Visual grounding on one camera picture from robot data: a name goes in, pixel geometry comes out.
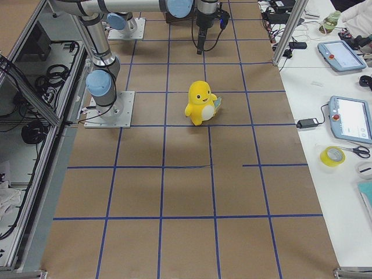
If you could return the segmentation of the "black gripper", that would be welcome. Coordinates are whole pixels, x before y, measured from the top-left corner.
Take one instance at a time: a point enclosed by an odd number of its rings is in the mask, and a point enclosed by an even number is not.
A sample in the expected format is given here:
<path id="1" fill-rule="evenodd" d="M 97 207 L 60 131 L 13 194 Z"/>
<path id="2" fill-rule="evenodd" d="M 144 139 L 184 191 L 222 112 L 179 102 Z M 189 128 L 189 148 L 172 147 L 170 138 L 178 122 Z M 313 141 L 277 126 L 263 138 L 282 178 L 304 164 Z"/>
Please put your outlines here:
<path id="1" fill-rule="evenodd" d="M 201 55 L 204 52 L 204 42 L 207 36 L 208 28 L 210 27 L 210 20 L 208 17 L 198 17 L 196 20 L 196 25 L 199 27 L 196 54 Z"/>

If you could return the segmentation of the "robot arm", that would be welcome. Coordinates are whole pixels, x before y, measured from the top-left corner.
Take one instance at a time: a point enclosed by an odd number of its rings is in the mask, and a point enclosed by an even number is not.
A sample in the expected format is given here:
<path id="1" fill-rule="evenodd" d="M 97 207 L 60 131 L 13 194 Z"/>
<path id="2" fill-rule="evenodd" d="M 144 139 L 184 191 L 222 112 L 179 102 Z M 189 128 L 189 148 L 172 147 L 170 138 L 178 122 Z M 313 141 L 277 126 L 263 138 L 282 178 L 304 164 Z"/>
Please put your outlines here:
<path id="1" fill-rule="evenodd" d="M 174 18 L 191 18 L 191 23 L 199 27 L 198 39 L 193 39 L 197 54 L 201 55 L 207 50 L 204 48 L 208 29 L 213 27 L 216 20 L 223 31 L 229 21 L 230 15 L 222 9 L 218 1 L 99 1 L 101 12 L 106 15 L 108 25 L 125 35 L 137 30 L 137 20 L 133 12 L 161 11 Z"/>
<path id="2" fill-rule="evenodd" d="M 171 5 L 167 1 L 57 1 L 56 3 L 64 12 L 72 15 L 94 64 L 93 71 L 85 80 L 85 87 L 95 101 L 97 118 L 112 123 L 123 111 L 123 104 L 117 97 L 116 89 L 120 62 L 111 51 L 101 15 L 116 12 L 168 12 L 171 10 Z"/>

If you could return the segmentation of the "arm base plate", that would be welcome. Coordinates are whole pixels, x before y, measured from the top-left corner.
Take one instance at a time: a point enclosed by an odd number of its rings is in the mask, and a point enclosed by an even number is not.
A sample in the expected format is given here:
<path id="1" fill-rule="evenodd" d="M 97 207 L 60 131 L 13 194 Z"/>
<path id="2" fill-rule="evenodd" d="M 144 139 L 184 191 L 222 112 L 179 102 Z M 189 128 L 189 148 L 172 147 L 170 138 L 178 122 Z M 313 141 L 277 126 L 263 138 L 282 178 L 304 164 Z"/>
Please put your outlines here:
<path id="1" fill-rule="evenodd" d="M 111 41 L 128 41 L 128 40 L 142 40 L 144 38 L 146 19 L 131 18 L 130 20 L 113 18 L 108 19 L 110 31 L 108 40 Z"/>
<path id="2" fill-rule="evenodd" d="M 93 109 L 88 110 L 87 118 L 84 122 L 85 128 L 130 128 L 133 114 L 135 92 L 120 91 L 117 93 L 117 99 L 114 105 L 109 109 L 96 106 L 93 97 L 90 99 L 90 106 Z"/>

